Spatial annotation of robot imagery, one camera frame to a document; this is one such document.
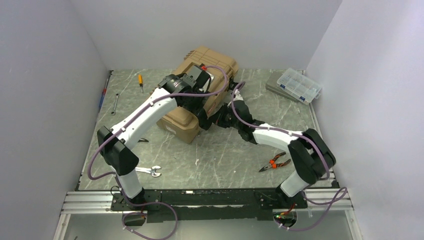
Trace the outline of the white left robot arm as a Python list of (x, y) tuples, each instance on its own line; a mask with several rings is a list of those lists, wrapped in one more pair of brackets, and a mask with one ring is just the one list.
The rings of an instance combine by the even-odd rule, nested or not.
[(125, 193), (123, 202), (129, 209), (137, 210), (145, 202), (145, 190), (136, 173), (139, 158), (132, 148), (151, 126), (177, 107), (195, 115), (200, 125), (209, 127), (204, 103), (205, 97), (210, 95), (211, 83), (212, 76), (203, 64), (192, 66), (187, 73), (170, 74), (123, 121), (97, 131), (99, 153), (113, 169), (121, 191)]

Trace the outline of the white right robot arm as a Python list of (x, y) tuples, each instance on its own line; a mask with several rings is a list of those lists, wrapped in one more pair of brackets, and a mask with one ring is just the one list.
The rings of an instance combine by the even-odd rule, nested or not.
[(274, 127), (253, 118), (243, 100), (223, 105), (211, 116), (211, 121), (221, 128), (236, 129), (246, 142), (271, 146), (290, 155), (295, 170), (275, 189), (276, 203), (282, 208), (300, 201), (300, 192), (327, 176), (337, 162), (316, 130), (289, 131)]

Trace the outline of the tan plastic toolbox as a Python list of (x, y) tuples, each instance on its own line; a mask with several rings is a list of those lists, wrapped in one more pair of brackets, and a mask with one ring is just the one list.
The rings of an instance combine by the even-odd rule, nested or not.
[(157, 121), (157, 126), (191, 143), (198, 132), (212, 125), (210, 117), (233, 86), (237, 61), (205, 46), (191, 50), (183, 62), (158, 84), (170, 94), (189, 93), (197, 97), (176, 97), (177, 107)]

